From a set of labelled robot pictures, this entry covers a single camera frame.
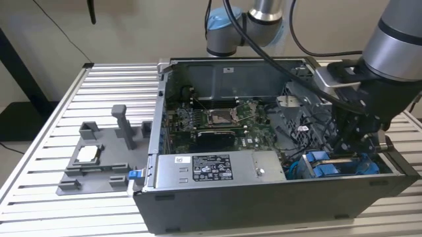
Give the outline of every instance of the power supply label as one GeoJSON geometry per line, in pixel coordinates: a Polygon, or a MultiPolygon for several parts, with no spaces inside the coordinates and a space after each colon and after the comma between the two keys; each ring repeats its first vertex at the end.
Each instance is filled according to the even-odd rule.
{"type": "Polygon", "coordinates": [[[233,180],[230,155],[193,156],[196,181],[233,180]]]}

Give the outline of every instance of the beige wall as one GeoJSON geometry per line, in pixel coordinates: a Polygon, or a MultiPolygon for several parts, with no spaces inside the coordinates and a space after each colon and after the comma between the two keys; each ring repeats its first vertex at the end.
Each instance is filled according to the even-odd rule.
{"type": "MultiPolygon", "coordinates": [[[[208,0],[97,0],[97,25],[91,25],[86,0],[38,2],[97,63],[208,56],[208,0]]],[[[232,3],[248,10],[253,0],[232,3]]],[[[298,0],[294,25],[305,47],[313,52],[364,49],[387,3],[388,0],[298,0]]],[[[213,7],[221,5],[222,1],[214,0],[213,7]]],[[[59,100],[87,62],[85,56],[31,0],[0,0],[0,27],[49,98],[59,100]]],[[[290,36],[284,45],[268,52],[305,55],[290,36]]],[[[237,55],[256,53],[244,47],[237,55]]],[[[0,106],[25,100],[0,64],[0,106]]],[[[416,112],[422,118],[422,108],[416,112]]]]}

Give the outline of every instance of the aluminum extrusion table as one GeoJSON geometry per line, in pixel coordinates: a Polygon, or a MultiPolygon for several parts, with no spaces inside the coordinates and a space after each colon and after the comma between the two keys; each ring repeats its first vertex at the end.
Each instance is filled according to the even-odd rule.
{"type": "MultiPolygon", "coordinates": [[[[153,120],[157,68],[157,64],[95,64],[91,69],[82,70],[0,190],[2,237],[153,236],[127,192],[73,196],[58,196],[55,192],[83,121],[95,121],[99,127],[117,127],[117,119],[110,115],[114,104],[127,105],[133,125],[153,120]]],[[[404,112],[395,119],[388,135],[422,175],[422,124],[404,112]]],[[[181,235],[198,236],[200,233],[181,235]]],[[[379,200],[354,220],[202,233],[204,237],[264,235],[422,236],[422,180],[399,197],[379,200]]]]}

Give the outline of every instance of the sticker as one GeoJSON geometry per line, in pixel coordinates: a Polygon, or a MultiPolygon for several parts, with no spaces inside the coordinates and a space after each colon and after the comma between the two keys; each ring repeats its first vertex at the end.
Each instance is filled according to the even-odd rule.
{"type": "Polygon", "coordinates": [[[197,182],[233,180],[230,155],[193,156],[193,171],[197,182]]]}
{"type": "Polygon", "coordinates": [[[192,157],[176,157],[174,162],[176,163],[192,163],[192,157]]]}
{"type": "Polygon", "coordinates": [[[236,68],[224,68],[224,73],[234,73],[236,68]]]}
{"type": "Polygon", "coordinates": [[[300,126],[298,127],[298,131],[309,131],[309,127],[308,126],[300,126]]]}

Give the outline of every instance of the motherboard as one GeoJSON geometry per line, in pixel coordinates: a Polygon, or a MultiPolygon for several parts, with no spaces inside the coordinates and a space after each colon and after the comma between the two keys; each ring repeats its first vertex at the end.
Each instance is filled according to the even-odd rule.
{"type": "Polygon", "coordinates": [[[278,152],[265,104],[256,99],[176,103],[168,111],[173,154],[214,151],[278,152]]]}

